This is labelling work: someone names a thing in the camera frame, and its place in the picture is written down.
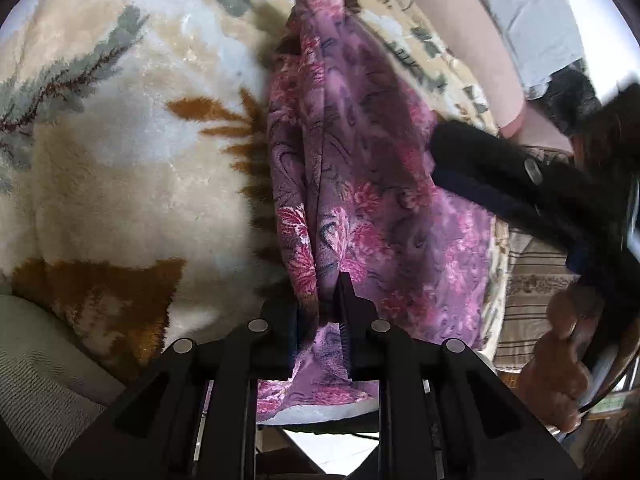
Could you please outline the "person's right hand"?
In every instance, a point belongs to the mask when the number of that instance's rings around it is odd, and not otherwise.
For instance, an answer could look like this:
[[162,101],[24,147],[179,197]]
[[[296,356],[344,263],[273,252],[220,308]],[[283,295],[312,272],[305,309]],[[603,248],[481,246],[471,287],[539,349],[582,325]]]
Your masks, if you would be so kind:
[[516,394],[543,424],[562,432],[580,422],[578,400],[591,376],[577,350],[589,344],[599,321],[601,301],[589,287],[570,285],[552,296],[546,310],[548,332],[522,368]]

